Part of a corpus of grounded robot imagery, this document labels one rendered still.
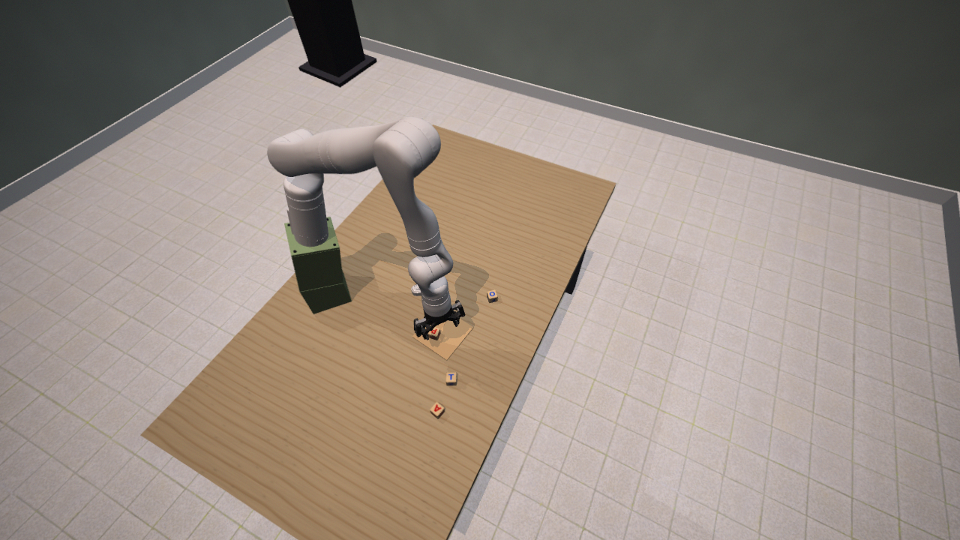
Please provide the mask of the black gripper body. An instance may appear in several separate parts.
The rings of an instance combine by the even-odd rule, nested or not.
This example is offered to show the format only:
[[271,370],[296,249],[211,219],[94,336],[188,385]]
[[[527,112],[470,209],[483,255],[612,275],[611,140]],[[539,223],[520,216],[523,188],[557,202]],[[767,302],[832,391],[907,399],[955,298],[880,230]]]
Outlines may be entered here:
[[[454,312],[454,310],[452,310],[452,308],[450,308],[450,310],[449,310],[445,315],[443,315],[443,316],[436,316],[436,317],[435,317],[435,316],[429,316],[424,310],[423,310],[423,312],[424,312],[423,318],[426,318],[426,321],[425,321],[426,324],[432,325],[433,323],[439,323],[439,324],[441,324],[441,323],[446,322],[447,318],[449,318],[449,314],[452,314],[452,312]],[[431,321],[430,321],[430,320],[431,320]],[[442,320],[445,320],[445,321],[442,321]],[[438,324],[438,325],[439,325],[439,324]],[[437,326],[438,326],[438,325],[437,325]]]

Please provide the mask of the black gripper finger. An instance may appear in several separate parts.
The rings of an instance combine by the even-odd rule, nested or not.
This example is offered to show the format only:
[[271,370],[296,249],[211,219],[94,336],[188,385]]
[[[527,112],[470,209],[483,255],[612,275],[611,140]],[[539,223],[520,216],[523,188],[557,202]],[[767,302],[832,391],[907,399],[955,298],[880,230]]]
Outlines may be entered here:
[[[414,320],[414,331],[415,331],[415,333],[417,334],[418,337],[422,335],[422,336],[423,336],[423,339],[424,339],[425,341],[426,341],[426,339],[429,341],[428,332],[429,332],[429,331],[432,331],[432,329],[434,329],[434,327],[436,327],[436,325],[438,325],[439,323],[438,323],[438,322],[433,322],[432,325],[428,325],[428,324],[426,324],[425,321],[426,321],[426,318],[423,318],[422,320],[415,319],[415,320]],[[425,328],[426,328],[426,329],[425,329]]]
[[[461,317],[461,316],[462,316],[462,317],[465,316],[465,310],[463,309],[463,305],[461,305],[461,303],[460,303],[459,300],[457,300],[457,301],[455,302],[455,304],[451,306],[451,308],[452,308],[452,310],[456,310],[456,311],[458,311],[458,312],[456,312],[456,311],[452,312],[452,315],[449,316],[449,318],[447,318],[447,320],[453,321],[454,326],[455,326],[455,327],[458,327],[458,324],[459,324],[459,322],[460,322],[460,317]],[[447,321],[447,320],[446,320],[446,321]]]

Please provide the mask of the peach flat mat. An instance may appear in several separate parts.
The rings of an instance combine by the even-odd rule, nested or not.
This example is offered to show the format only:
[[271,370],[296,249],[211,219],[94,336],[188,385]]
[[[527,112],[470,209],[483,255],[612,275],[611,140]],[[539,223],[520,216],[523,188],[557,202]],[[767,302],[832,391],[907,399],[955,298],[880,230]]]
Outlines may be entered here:
[[468,322],[465,322],[460,319],[458,327],[455,327],[453,321],[447,320],[446,322],[441,322],[441,324],[436,326],[441,329],[441,335],[438,340],[433,339],[423,339],[423,336],[417,336],[414,334],[412,338],[415,338],[416,341],[421,342],[431,351],[434,351],[437,355],[441,356],[445,360],[449,359],[452,356],[452,353],[456,351],[462,341],[465,341],[465,338],[471,332],[471,325]]

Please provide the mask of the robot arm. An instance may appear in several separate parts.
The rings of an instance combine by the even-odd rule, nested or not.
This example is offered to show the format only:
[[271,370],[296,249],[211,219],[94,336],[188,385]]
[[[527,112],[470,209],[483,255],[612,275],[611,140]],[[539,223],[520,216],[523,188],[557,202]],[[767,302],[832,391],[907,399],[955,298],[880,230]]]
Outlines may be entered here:
[[435,127],[421,118],[405,117],[315,136],[305,129],[295,130],[270,142],[267,156],[271,166],[286,176],[283,187],[290,228],[295,240],[306,247],[321,245],[329,237],[325,174],[356,174],[377,167],[417,255],[408,265],[416,283],[412,296],[421,296],[423,311],[437,317],[452,308],[445,275],[452,272],[453,259],[442,242],[434,211],[417,198],[413,182],[440,151],[441,137]]

